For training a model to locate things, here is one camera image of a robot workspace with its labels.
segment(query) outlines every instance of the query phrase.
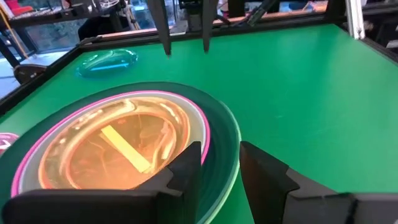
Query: metal frame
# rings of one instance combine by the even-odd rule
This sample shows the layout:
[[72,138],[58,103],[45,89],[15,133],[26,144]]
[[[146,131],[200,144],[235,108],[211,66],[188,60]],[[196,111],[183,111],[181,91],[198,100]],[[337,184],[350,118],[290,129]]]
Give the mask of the metal frame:
[[[251,32],[261,32],[265,30],[272,29],[285,29],[290,27],[303,27],[303,26],[314,26],[320,24],[342,24],[346,21],[344,15],[341,15],[343,6],[341,5],[341,0],[335,0],[335,3],[330,3],[330,7],[326,12],[322,13],[310,13],[302,15],[294,15],[287,17],[273,17],[263,19],[258,25],[254,27],[239,27],[234,29],[225,29],[222,26],[215,26],[213,29],[213,36],[223,36],[223,35],[237,35]],[[374,12],[374,9],[367,9],[364,11],[364,16],[379,16],[378,13]],[[201,38],[200,33],[189,33],[184,35],[171,36],[171,41],[189,40],[189,39],[199,39]],[[384,55],[388,55],[389,52],[384,49],[377,47],[378,45],[371,40],[365,39],[370,47],[375,50],[382,52]],[[151,32],[148,34],[131,34],[131,35],[121,35],[114,37],[104,37],[96,39],[93,43],[78,45],[65,54],[63,57],[56,60],[53,64],[47,67],[46,72],[42,75],[36,77],[35,79],[23,84],[6,97],[0,100],[0,114],[5,114],[7,111],[11,110],[15,105],[21,102],[24,98],[33,93],[38,87],[43,85],[46,81],[50,80],[55,76],[63,67],[67,66],[71,61],[73,61],[77,56],[84,52],[90,52],[94,50],[110,49],[115,47],[132,47],[137,45],[146,45],[160,43],[157,32]],[[392,60],[398,62],[398,58],[391,57]]]

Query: red object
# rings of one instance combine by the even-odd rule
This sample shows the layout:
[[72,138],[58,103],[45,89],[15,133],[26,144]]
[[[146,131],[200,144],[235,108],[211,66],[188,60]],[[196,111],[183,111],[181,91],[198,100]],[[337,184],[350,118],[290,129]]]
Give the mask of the red object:
[[6,0],[7,6],[11,9],[14,16],[21,15],[22,13],[32,11],[33,8],[30,6],[21,7],[18,0]]

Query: green table surface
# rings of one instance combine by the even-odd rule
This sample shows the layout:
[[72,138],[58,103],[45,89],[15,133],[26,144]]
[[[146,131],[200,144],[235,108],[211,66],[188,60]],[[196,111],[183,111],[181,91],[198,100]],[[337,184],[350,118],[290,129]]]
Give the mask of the green table surface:
[[[223,101],[242,138],[339,192],[398,192],[398,67],[333,25],[133,47],[102,80],[75,76],[85,53],[0,119],[23,134],[76,100],[135,82],[194,86]],[[240,174],[213,223],[252,223]]]

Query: yellow strip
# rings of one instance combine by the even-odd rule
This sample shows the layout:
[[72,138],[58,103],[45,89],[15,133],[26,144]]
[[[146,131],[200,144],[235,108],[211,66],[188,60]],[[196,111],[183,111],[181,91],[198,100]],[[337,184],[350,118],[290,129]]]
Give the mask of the yellow strip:
[[112,142],[113,146],[139,171],[150,168],[150,163],[139,154],[112,126],[101,129],[102,133]]

